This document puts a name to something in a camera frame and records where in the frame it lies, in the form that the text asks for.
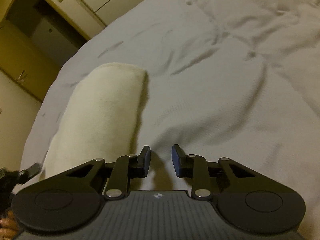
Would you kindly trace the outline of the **person left hand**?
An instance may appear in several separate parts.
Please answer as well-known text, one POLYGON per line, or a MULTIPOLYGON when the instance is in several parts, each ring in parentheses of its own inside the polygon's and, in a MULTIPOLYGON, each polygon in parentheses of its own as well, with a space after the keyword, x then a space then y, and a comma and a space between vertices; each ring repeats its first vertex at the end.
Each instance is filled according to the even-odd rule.
POLYGON ((15 238, 20 231, 16 218, 11 210, 1 215, 1 239, 10 240, 15 238))

